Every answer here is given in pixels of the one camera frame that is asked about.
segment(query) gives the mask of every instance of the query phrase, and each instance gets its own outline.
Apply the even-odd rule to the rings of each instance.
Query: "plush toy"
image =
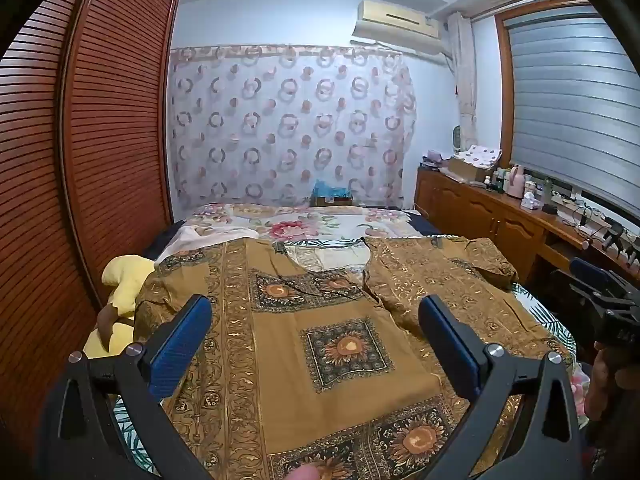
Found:
[[[89,359],[118,355],[133,341],[136,296],[153,270],[153,261],[135,254],[118,256],[104,267],[102,282],[116,289],[98,313],[97,327],[84,345]]]

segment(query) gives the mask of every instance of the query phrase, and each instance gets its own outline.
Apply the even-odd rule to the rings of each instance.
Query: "wardrobe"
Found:
[[[105,264],[172,222],[177,1],[44,0],[0,60],[0,431],[25,452],[106,303]]]

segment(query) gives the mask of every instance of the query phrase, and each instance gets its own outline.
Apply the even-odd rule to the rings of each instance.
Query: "air conditioner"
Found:
[[[427,18],[417,10],[382,2],[363,0],[358,6],[358,21],[353,35],[436,56],[450,57],[443,38],[444,28],[438,20]]]

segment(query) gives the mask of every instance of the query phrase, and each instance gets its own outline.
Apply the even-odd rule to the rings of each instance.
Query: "window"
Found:
[[[502,26],[513,60],[511,162],[640,218],[640,76],[610,28],[589,5],[505,16]]]

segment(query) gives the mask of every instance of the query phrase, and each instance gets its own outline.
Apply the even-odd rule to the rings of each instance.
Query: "white sheer curtain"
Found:
[[[460,109],[460,148],[478,143],[476,134],[476,48],[471,20],[456,12],[447,19],[453,54],[453,75]]]
[[[401,205],[415,96],[399,52],[212,46],[171,54],[169,154],[184,210],[302,205],[317,179]]]

